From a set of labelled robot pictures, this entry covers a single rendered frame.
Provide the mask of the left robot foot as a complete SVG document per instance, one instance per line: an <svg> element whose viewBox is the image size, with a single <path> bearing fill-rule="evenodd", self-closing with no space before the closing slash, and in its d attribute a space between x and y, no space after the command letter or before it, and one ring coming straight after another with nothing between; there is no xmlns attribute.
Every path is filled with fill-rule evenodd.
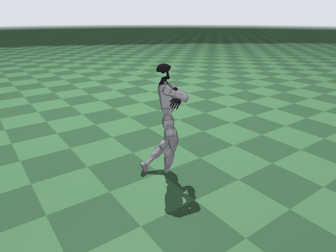
<svg viewBox="0 0 336 252"><path fill-rule="evenodd" d="M141 165L141 169L143 171L147 172L148 167L147 167L146 163L145 162L141 162L140 165Z"/></svg>

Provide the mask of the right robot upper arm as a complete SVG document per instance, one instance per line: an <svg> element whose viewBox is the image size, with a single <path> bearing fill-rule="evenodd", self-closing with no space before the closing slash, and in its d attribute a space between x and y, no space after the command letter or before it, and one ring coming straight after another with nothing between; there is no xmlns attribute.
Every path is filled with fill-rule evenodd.
<svg viewBox="0 0 336 252"><path fill-rule="evenodd" d="M184 96L178 91L173 90L170 87L163 87L161 91L164 95L171 96L177 99L180 99L181 102L186 103L189 97Z"/></svg>

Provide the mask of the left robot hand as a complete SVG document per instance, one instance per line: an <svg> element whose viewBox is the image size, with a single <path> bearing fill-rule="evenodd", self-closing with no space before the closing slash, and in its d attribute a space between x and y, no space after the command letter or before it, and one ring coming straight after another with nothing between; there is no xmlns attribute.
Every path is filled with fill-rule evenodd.
<svg viewBox="0 0 336 252"><path fill-rule="evenodd" d="M176 104L175 107L176 107L177 104L178 104L178 106L177 106L177 108L176 108L176 109L178 109L178 107L179 107L179 105L180 105L180 103L181 103L180 99L174 98L174 99L172 99L171 101L172 101L172 103L170 104L170 106L174 103L174 104L172 105L172 108L173 108L173 106L174 106L175 104ZM170 101L170 102L171 102L171 101ZM175 107L174 107L174 109L175 109Z"/></svg>

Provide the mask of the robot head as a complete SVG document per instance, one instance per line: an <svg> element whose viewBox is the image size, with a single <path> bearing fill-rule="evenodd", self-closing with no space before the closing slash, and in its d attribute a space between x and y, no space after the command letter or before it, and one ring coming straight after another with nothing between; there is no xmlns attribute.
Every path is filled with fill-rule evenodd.
<svg viewBox="0 0 336 252"><path fill-rule="evenodd" d="M167 79L170 78L169 76L169 70L171 69L171 66L168 64L160 64L157 66L157 72L161 72L161 73L166 73L167 75L165 77L161 78L161 81L159 83L159 85L163 85L165 84L164 82L167 81ZM167 82L168 83L168 82Z"/></svg>

